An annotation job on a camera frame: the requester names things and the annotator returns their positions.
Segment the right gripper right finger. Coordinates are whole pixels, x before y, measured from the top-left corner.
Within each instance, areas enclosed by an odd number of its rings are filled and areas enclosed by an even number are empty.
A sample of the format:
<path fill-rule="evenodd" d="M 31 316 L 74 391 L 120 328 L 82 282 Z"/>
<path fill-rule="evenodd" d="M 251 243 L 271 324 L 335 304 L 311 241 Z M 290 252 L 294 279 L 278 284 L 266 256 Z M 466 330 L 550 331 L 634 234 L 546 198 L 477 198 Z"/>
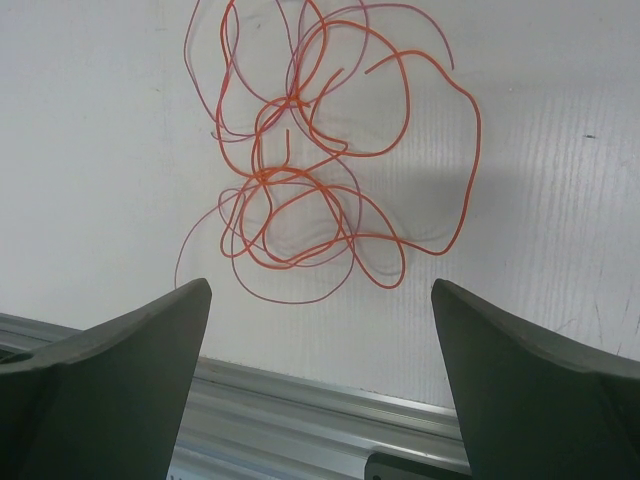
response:
<path fill-rule="evenodd" d="M 638 478 L 637 361 L 451 281 L 436 280 L 431 301 L 473 478 Z"/>

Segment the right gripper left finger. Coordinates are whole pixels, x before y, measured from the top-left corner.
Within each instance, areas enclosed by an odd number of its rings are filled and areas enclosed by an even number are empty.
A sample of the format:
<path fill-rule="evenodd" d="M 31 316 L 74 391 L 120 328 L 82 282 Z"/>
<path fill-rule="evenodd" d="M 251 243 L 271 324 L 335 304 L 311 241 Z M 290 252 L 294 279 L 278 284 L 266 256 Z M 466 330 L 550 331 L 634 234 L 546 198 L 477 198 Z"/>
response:
<path fill-rule="evenodd" d="M 211 297 L 206 280 L 193 280 L 2 358 L 2 478 L 166 478 Z"/>

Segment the aluminium mounting rail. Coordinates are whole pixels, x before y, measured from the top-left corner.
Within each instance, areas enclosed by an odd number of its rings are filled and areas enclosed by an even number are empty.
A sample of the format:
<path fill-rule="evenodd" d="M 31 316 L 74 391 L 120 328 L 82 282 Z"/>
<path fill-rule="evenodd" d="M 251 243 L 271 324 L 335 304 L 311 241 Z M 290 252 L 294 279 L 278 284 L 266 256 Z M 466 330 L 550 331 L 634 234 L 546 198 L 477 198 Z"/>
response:
<path fill-rule="evenodd" d="M 13 355 L 81 331 L 3 315 L 1 345 Z M 387 477 L 377 455 L 470 475 L 449 410 L 199 356 L 168 473 L 179 465 L 205 479 Z"/>

